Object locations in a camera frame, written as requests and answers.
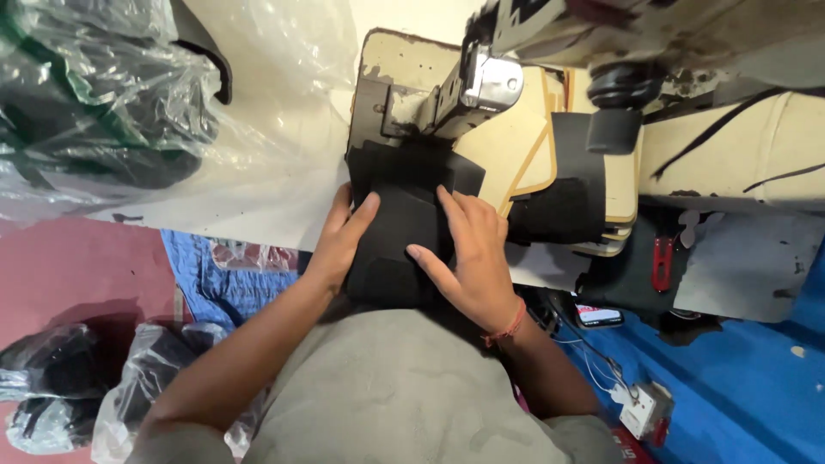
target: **left hand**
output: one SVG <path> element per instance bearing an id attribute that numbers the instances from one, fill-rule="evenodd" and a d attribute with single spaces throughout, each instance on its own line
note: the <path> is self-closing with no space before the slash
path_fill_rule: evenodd
<path id="1" fill-rule="evenodd" d="M 377 193 L 370 193 L 354 214 L 350 211 L 351 203 L 352 189 L 347 182 L 338 188 L 332 200 L 321 238 L 304 273 L 304 278 L 318 282 L 333 295 L 341 290 L 356 256 L 358 241 L 375 218 L 381 199 Z"/>

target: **right hand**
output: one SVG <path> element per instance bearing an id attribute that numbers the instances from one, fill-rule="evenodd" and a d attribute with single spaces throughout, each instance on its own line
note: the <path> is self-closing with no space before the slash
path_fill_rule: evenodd
<path id="1" fill-rule="evenodd" d="M 455 241 L 455 274 L 421 245 L 410 244 L 407 253 L 441 294 L 470 320 L 489 334 L 505 332 L 521 307 L 504 258 L 507 220 L 475 196 L 458 192 L 451 196 L 442 186 L 436 193 Z"/>

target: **hand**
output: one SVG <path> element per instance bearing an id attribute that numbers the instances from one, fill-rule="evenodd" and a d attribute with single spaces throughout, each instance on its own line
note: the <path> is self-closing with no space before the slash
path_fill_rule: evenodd
<path id="1" fill-rule="evenodd" d="M 338 188 L 332 200 L 321 238 L 304 273 L 304 277 L 317 281 L 333 295 L 341 290 L 356 256 L 358 240 L 375 218 L 381 199 L 377 193 L 370 193 L 355 214 L 350 211 L 351 203 L 352 189 L 347 182 Z"/>
<path id="2" fill-rule="evenodd" d="M 486 201 L 439 186 L 455 241 L 455 274 L 430 250 L 416 244 L 407 253 L 430 276 L 438 290 L 459 311 L 489 334 L 510 328 L 521 302 L 513 292 L 510 268 L 504 258 L 507 220 Z"/>

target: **person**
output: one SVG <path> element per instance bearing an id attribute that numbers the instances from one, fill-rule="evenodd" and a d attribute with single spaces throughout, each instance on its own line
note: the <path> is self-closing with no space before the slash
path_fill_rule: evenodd
<path id="1" fill-rule="evenodd" d="M 492 335 L 494 349 L 420 310 L 322 319 L 380 206 L 373 192 L 351 214 L 345 184 L 304 275 L 180 372 L 127 463 L 232 463 L 224 432 L 270 385 L 245 464 L 621 462 L 590 385 L 523 316 L 504 257 L 507 221 L 474 196 L 444 187 L 437 196 L 455 272 L 428 249 L 407 251 L 458 310 L 436 312 L 471 321 Z"/>

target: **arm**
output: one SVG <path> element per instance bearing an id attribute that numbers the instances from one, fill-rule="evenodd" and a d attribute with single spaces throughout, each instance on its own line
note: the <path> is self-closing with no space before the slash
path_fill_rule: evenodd
<path id="1" fill-rule="evenodd" d="M 203 425 L 223 434 L 278 375 L 338 293 L 380 199 L 371 193 L 354 215 L 350 203 L 349 184 L 345 184 L 338 189 L 306 273 L 181 371 L 155 401 L 141 437 L 175 424 Z"/>
<path id="2" fill-rule="evenodd" d="M 489 334 L 503 333 L 521 305 L 504 257 L 507 220 L 475 196 L 458 192 L 451 196 L 438 187 L 438 198 L 455 241 L 455 274 L 422 246 L 411 244 L 407 251 L 453 306 Z M 499 346 L 536 417 L 598 411 L 598 399 L 584 376 L 530 316 Z"/>

